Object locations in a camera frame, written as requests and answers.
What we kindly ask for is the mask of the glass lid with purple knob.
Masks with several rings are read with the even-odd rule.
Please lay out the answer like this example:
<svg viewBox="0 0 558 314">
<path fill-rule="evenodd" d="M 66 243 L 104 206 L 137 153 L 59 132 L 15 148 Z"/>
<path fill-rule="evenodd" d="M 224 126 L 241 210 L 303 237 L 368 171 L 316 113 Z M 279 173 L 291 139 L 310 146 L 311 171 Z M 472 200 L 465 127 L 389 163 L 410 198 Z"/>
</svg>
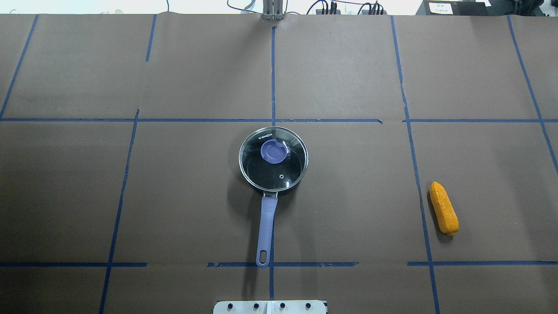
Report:
<svg viewBox="0 0 558 314">
<path fill-rule="evenodd" d="M 259 191 L 287 193 L 303 180 L 309 152 L 301 137 L 285 127 L 268 126 L 241 144 L 238 164 L 244 179 Z"/>
</svg>

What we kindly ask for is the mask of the yellow corn cob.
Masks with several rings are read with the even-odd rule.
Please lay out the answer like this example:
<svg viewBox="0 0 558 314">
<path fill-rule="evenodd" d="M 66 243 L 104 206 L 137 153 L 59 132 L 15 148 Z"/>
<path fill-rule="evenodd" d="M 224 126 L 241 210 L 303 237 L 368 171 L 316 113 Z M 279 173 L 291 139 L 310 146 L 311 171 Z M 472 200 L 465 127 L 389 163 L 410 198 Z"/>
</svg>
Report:
<svg viewBox="0 0 558 314">
<path fill-rule="evenodd" d="M 429 195 L 440 232 L 446 236 L 454 236 L 460 228 L 459 220 L 446 189 L 439 182 L 433 181 Z"/>
</svg>

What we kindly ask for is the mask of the white mounting plate with bolts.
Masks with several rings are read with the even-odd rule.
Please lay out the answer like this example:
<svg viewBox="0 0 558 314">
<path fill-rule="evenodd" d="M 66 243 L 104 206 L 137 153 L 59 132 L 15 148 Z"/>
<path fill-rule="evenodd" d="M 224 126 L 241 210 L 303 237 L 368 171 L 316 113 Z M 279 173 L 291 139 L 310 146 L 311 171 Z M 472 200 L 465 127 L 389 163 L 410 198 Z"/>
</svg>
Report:
<svg viewBox="0 0 558 314">
<path fill-rule="evenodd" d="M 219 301 L 214 314 L 327 314 L 324 300 L 227 300 Z"/>
</svg>

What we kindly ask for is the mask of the black power strip with plugs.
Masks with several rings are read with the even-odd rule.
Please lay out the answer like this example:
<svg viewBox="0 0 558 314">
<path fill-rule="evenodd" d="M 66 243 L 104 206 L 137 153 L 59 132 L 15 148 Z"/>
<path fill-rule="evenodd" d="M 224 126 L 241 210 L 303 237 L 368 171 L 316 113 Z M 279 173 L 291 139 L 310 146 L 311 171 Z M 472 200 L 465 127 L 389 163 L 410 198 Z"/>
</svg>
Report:
<svg viewBox="0 0 558 314">
<path fill-rule="evenodd" d="M 359 3 L 342 0 L 317 0 L 309 7 L 306 14 L 382 16 L 388 13 L 378 1 Z"/>
</svg>

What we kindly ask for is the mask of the black box with white label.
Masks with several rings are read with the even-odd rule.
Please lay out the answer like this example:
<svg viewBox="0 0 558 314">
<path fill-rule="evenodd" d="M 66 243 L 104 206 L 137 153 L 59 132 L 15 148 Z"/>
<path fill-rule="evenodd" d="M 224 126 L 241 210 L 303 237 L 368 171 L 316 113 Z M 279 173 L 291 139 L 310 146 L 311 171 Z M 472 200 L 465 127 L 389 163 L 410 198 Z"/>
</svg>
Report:
<svg viewBox="0 0 558 314">
<path fill-rule="evenodd" d="M 458 0 L 423 0 L 416 16 L 489 16 L 484 2 Z"/>
</svg>

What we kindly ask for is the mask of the aluminium frame post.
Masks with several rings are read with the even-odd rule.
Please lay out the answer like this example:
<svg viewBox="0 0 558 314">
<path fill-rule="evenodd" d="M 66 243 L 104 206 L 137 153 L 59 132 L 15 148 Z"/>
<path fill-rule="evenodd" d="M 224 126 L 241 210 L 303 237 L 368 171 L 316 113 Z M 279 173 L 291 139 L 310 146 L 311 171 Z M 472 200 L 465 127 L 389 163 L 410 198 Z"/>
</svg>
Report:
<svg viewBox="0 0 558 314">
<path fill-rule="evenodd" d="M 283 0 L 263 0 L 263 20 L 283 20 L 285 12 Z"/>
</svg>

